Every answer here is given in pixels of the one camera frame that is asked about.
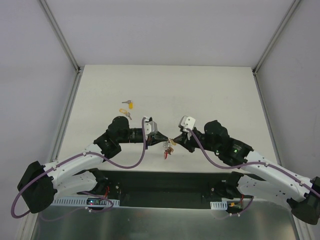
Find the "red handled key organizer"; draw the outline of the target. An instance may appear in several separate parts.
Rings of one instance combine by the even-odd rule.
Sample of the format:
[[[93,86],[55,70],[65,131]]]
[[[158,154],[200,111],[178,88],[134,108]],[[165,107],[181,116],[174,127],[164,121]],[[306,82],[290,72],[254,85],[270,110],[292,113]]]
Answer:
[[[172,153],[174,152],[174,146],[176,145],[176,143],[172,140],[172,139],[168,139],[167,141],[165,141],[163,143],[163,148],[164,148],[164,154],[163,154],[163,158],[166,160],[169,156],[172,155]]]

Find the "key with yellow window tag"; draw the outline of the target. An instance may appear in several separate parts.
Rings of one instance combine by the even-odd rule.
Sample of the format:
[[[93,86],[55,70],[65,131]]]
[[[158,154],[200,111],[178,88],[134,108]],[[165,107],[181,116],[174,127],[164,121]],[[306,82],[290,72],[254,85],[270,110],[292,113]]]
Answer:
[[[119,109],[119,112],[124,114],[127,118],[129,118],[130,120],[132,120],[132,117],[131,117],[131,113],[129,111],[127,111],[126,109],[123,109],[123,108],[120,108]]]

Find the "key with solid yellow tag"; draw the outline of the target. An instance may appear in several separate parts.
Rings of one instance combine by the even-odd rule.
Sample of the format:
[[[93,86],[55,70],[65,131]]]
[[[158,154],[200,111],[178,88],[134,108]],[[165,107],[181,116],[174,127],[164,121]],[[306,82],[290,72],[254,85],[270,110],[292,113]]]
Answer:
[[[128,105],[128,108],[129,108],[130,110],[132,110],[132,109],[134,108],[134,103],[133,103],[132,100],[123,101],[122,103],[123,103],[123,104],[127,104],[127,105]]]

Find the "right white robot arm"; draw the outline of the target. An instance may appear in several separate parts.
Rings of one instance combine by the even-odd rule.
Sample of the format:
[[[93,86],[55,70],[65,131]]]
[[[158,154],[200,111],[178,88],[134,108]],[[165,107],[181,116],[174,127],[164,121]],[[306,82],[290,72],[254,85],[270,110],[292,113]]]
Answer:
[[[174,142],[189,152],[200,149],[207,161],[221,170],[231,170],[224,184],[226,197],[239,194],[257,197],[289,209],[299,220],[317,225],[320,219],[320,179],[294,173],[263,157],[250,145],[230,137],[217,120],[207,122],[204,132],[196,120],[183,116],[181,134]]]

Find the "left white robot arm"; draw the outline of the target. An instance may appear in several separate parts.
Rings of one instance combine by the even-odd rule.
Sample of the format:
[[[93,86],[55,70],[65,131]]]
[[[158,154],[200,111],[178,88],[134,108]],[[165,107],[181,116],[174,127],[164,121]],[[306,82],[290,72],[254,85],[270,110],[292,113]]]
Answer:
[[[101,136],[74,156],[46,164],[30,163],[17,185],[18,195],[11,206],[11,214],[17,218],[15,206],[19,198],[23,198],[28,212],[36,214],[60,197],[89,191],[102,194],[107,182],[96,166],[108,162],[125,169],[124,165],[111,160],[121,152],[121,144],[142,143],[142,150],[146,151],[149,146],[167,140],[151,117],[144,117],[140,128],[131,128],[126,117],[117,116]]]

